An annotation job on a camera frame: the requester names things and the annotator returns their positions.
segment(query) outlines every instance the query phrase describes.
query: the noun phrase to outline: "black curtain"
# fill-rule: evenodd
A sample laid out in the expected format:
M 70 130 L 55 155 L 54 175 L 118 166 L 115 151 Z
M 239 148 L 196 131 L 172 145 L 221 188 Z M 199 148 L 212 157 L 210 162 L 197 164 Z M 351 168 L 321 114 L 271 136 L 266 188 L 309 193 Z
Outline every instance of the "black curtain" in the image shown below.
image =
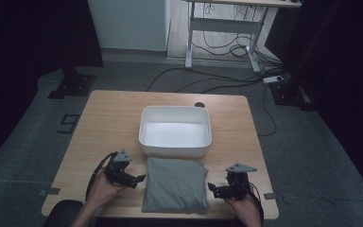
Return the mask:
M 0 146 L 38 78 L 75 66 L 103 66 L 87 0 L 0 0 Z
M 306 0 L 298 20 L 284 59 L 288 85 L 306 88 L 363 176 L 363 2 Z

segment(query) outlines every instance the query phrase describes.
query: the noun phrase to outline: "black tripod base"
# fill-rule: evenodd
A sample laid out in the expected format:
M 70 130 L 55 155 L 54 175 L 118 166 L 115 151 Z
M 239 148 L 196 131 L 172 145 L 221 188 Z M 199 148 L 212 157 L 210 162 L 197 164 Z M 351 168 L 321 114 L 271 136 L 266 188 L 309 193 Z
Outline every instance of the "black tripod base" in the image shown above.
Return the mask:
M 76 81 L 63 79 L 56 91 L 52 91 L 48 98 L 63 99 L 64 96 L 87 96 L 93 87 L 95 76 L 78 75 Z
M 299 95 L 288 94 L 285 83 L 273 82 L 269 84 L 269 89 L 272 92 L 273 100 L 276 105 L 282 106 L 300 106 L 301 98 Z
M 282 82 L 273 82 L 269 84 L 269 89 L 272 92 L 273 100 L 276 105 L 281 106 L 297 106 L 303 111 L 316 111 L 314 105 L 312 105 L 310 98 L 307 94 L 298 89 L 294 94 L 288 91 L 287 84 Z

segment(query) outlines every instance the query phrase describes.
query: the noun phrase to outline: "white plastic bin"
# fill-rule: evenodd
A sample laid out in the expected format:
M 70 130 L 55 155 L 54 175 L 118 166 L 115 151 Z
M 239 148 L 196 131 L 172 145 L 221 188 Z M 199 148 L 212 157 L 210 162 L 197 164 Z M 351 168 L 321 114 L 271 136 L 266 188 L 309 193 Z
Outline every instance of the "white plastic bin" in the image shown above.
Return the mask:
M 212 142 L 208 111 L 189 106 L 148 106 L 139 141 L 143 153 L 164 157 L 202 157 Z

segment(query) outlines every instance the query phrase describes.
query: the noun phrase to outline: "gray towel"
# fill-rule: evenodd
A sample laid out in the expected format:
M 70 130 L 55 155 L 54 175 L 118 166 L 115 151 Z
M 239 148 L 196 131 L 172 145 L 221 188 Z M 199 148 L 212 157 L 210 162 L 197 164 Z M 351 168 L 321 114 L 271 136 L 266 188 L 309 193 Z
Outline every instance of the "gray towel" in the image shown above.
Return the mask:
M 143 212 L 205 211 L 208 209 L 202 164 L 177 159 L 147 158 Z

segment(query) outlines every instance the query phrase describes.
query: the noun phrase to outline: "white wall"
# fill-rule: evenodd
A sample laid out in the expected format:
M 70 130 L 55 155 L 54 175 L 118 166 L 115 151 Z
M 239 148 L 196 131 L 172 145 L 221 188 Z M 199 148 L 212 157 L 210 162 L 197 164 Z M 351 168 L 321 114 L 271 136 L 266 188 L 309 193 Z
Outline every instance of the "white wall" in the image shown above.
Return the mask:
M 165 51 L 170 1 L 88 0 L 99 45 Z

